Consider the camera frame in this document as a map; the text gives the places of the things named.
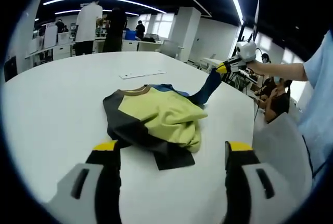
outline blue sleeve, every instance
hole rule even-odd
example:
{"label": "blue sleeve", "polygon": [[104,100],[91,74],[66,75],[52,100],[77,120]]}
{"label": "blue sleeve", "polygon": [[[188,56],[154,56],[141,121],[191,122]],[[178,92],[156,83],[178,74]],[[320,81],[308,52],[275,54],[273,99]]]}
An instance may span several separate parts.
{"label": "blue sleeve", "polygon": [[327,32],[325,35],[321,46],[315,52],[315,54],[304,63],[304,70],[311,86],[314,88],[317,84],[319,74],[321,72],[321,67],[323,63],[323,49],[325,48],[325,44],[327,43],[327,37],[330,33]]}

